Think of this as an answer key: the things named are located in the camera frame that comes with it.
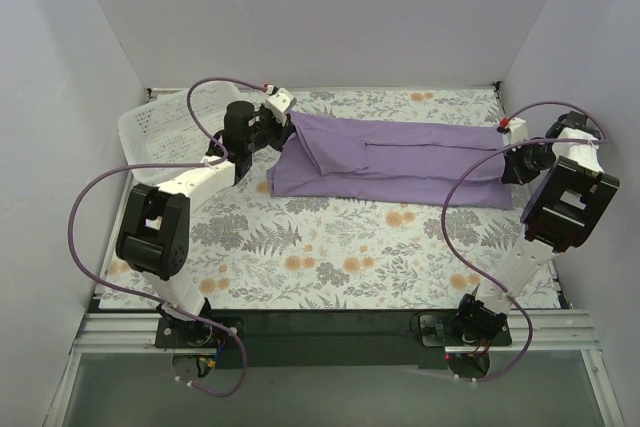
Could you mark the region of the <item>purple t-shirt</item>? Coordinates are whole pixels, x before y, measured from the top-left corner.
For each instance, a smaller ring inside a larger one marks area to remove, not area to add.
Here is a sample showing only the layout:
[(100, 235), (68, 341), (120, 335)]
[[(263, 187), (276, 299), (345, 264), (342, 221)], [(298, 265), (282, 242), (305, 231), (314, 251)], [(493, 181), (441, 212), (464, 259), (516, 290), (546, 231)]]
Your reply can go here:
[(490, 127), (367, 121), (295, 112), (294, 133), (267, 172), (279, 197), (509, 210), (502, 136)]

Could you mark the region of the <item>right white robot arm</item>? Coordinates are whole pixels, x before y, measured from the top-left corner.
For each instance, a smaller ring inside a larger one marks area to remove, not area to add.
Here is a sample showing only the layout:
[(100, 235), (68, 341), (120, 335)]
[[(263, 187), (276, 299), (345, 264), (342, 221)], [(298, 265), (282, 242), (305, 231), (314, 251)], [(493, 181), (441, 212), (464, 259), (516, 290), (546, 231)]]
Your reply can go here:
[(456, 310), (411, 321), (427, 347), (460, 345), (476, 354), (494, 339), (508, 344), (515, 299), (543, 266), (584, 244), (620, 187), (598, 161), (605, 135), (583, 112), (559, 116), (539, 138), (529, 137), (519, 116), (502, 119), (497, 129), (506, 143), (503, 183), (540, 183), (521, 215), (522, 232), (496, 273), (484, 275)]

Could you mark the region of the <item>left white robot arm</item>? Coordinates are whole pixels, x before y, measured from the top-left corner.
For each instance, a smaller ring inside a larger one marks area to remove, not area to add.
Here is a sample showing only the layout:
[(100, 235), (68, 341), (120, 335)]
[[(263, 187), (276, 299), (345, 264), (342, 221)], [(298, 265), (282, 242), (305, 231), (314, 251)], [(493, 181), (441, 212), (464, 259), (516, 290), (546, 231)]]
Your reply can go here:
[(189, 255), (191, 214), (206, 200), (236, 185), (266, 147), (281, 150), (295, 132), (291, 110), (296, 99), (279, 92), (255, 107), (230, 103), (223, 128), (214, 134), (203, 167), (184, 171), (156, 186), (131, 190), (116, 242), (116, 255), (151, 285), (159, 312), (172, 332), (201, 346), (212, 327), (194, 320), (211, 311), (208, 300), (184, 269)]

